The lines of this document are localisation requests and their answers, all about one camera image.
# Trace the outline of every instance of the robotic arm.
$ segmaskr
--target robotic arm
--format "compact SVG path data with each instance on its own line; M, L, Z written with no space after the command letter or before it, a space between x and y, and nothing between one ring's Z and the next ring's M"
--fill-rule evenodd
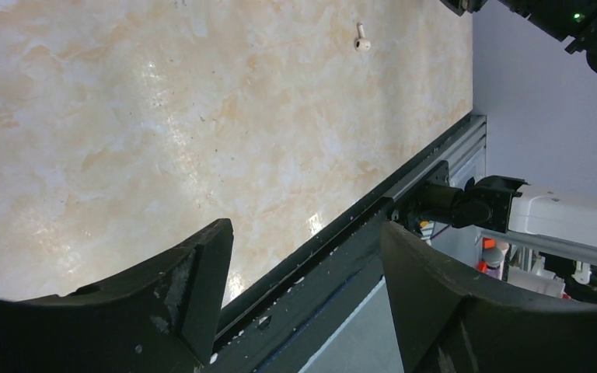
M487 0L441 0L454 13L478 12ZM597 0L499 0L559 41L574 40L569 54L587 51L587 63L597 73Z

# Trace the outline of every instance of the orange object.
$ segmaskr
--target orange object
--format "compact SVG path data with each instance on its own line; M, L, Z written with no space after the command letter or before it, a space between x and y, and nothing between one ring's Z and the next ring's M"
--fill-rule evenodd
M495 247L494 239L482 239L482 248L485 250L493 249Z
M480 260L480 262L477 264L477 270L485 274L488 270L488 264L486 264L486 262L483 260Z

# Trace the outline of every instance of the gray wall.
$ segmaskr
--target gray wall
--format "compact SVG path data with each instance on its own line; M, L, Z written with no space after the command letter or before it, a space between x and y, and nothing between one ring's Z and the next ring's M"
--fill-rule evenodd
M473 40L487 173L597 197L597 74L585 56L495 0L474 16Z

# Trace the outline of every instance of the white wireless earbud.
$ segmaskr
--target white wireless earbud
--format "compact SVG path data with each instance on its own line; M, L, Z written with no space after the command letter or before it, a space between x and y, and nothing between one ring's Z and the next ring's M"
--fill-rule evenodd
M356 39L356 43L354 44L357 51L369 51L369 48L372 47L372 42L365 39L365 31L362 29L362 23L358 24L358 39Z

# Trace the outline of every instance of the marble pattern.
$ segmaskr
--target marble pattern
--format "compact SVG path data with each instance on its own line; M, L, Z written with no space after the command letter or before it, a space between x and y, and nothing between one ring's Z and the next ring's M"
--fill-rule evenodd
M227 302L471 108L438 0L0 0L0 297L227 217Z

